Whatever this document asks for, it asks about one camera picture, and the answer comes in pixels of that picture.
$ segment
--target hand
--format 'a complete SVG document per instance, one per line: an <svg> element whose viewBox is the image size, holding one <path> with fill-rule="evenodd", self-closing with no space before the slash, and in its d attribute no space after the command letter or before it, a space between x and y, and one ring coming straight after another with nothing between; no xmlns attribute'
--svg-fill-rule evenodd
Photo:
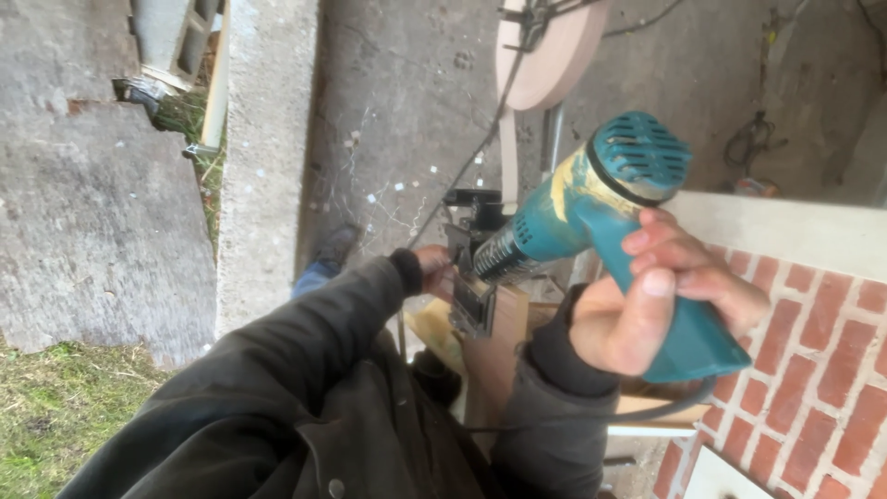
<svg viewBox="0 0 887 499"><path fill-rule="evenodd" d="M574 306L569 339L589 365L628 376L647 371L668 333L676 295L711 302L734 337L746 335L767 314L767 295L733 275L671 213L644 209L640 224L622 241L634 257L627 295L608 276Z"/></svg>
<svg viewBox="0 0 887 499"><path fill-rule="evenodd" d="M452 302L452 282L455 271L450 264L447 249L440 244L429 244L415 250L422 268L422 292Z"/></svg>

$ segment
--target black jacket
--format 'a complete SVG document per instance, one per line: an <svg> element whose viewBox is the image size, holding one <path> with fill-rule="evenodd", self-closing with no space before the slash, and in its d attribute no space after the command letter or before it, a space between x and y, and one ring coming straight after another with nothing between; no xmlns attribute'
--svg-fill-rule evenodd
<svg viewBox="0 0 887 499"><path fill-rule="evenodd" d="M222 337L148 399L59 497L594 497L605 425L500 433L488 465L418 388L390 334L379 333L415 279L396 258L378 257ZM548 336L537 332L547 340L536 350L569 344L565 316ZM614 380L598 376L592 397L569 394L551 382L562 372L543 373L536 366L545 362L528 355L504 424L614 410Z"/></svg>

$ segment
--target jacket button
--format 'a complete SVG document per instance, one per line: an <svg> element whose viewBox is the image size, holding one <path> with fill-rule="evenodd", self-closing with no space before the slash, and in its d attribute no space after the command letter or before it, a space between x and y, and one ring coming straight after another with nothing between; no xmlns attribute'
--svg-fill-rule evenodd
<svg viewBox="0 0 887 499"><path fill-rule="evenodd" d="M331 479L329 491L333 499L342 499L345 496L345 484L340 479Z"/></svg>

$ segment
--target red brick wall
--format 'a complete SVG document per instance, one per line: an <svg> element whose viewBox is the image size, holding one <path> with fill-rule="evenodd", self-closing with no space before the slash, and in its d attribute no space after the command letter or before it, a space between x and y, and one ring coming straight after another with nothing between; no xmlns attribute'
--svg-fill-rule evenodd
<svg viewBox="0 0 887 499"><path fill-rule="evenodd" d="M887 499L887 284L718 251L774 307L742 341L754 366L669 445L657 499L683 496L703 444L780 499Z"/></svg>

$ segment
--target shoe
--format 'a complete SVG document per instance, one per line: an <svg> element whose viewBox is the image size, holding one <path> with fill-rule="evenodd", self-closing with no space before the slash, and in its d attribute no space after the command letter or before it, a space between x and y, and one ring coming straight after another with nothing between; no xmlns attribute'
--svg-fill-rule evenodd
<svg viewBox="0 0 887 499"><path fill-rule="evenodd" d="M354 224L342 224L318 248L314 261L334 266L341 270L348 260L348 255L357 245L357 239L363 230Z"/></svg>

